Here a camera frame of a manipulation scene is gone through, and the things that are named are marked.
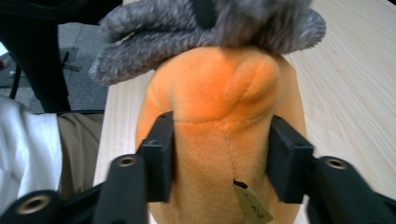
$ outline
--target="brown pants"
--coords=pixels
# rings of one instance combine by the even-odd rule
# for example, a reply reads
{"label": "brown pants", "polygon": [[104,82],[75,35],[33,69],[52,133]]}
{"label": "brown pants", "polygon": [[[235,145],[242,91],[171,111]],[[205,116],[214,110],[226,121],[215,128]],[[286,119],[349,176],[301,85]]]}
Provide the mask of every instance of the brown pants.
{"label": "brown pants", "polygon": [[103,116],[69,113],[58,117],[63,151],[60,186],[64,200],[92,187]]}

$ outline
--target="table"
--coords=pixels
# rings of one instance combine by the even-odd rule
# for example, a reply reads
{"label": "table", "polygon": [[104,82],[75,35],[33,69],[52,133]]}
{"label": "table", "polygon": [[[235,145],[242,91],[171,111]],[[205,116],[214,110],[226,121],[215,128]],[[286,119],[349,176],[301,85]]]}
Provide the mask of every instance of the table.
{"label": "table", "polygon": [[[316,156],[352,163],[372,188],[396,199],[396,6],[386,0],[317,0],[328,25],[313,49],[287,55],[297,71]],[[134,151],[134,128],[152,72],[110,87],[95,183]],[[296,223],[307,223],[304,209]]]}

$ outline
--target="carpeted floor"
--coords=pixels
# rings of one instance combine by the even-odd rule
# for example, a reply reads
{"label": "carpeted floor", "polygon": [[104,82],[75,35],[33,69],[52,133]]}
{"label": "carpeted floor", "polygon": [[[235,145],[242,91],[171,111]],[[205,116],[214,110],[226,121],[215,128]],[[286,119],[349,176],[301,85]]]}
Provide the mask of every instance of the carpeted floor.
{"label": "carpeted floor", "polygon": [[[59,45],[68,49],[70,57],[64,65],[64,77],[69,90],[72,110],[105,109],[107,87],[99,86],[88,77],[88,71],[101,49],[106,46],[97,34],[98,26],[67,23],[59,26]],[[0,94],[9,95],[11,88],[1,88]],[[16,100],[34,113],[43,111],[29,87],[19,87]]]}

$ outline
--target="chair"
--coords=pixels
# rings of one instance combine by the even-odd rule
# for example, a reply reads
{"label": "chair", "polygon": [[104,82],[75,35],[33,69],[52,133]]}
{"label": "chair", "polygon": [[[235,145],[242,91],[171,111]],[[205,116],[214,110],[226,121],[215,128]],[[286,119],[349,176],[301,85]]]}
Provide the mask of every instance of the chair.
{"label": "chair", "polygon": [[0,41],[26,74],[45,112],[71,110],[58,24],[96,25],[121,0],[0,0]]}

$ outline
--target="orange plush toy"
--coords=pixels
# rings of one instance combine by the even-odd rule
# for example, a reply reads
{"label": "orange plush toy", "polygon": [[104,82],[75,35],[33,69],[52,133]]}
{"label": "orange plush toy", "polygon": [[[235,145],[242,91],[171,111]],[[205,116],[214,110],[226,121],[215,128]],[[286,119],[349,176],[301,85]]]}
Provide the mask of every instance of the orange plush toy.
{"label": "orange plush toy", "polygon": [[170,203],[150,205],[158,223],[265,223],[247,221],[234,180],[255,191],[272,223],[294,221],[299,206],[281,203],[264,172],[274,114],[305,134],[295,72],[284,58],[255,48],[184,52],[148,84],[137,146],[167,111],[174,111],[175,180]]}
{"label": "orange plush toy", "polygon": [[305,134],[295,72],[280,55],[311,48],[325,35],[311,2],[141,0],[101,21],[113,44],[93,64],[94,80],[112,85],[158,67],[136,146],[159,115],[174,111],[170,202],[149,207],[158,223],[294,221],[299,206],[278,200],[265,168],[273,115]]}

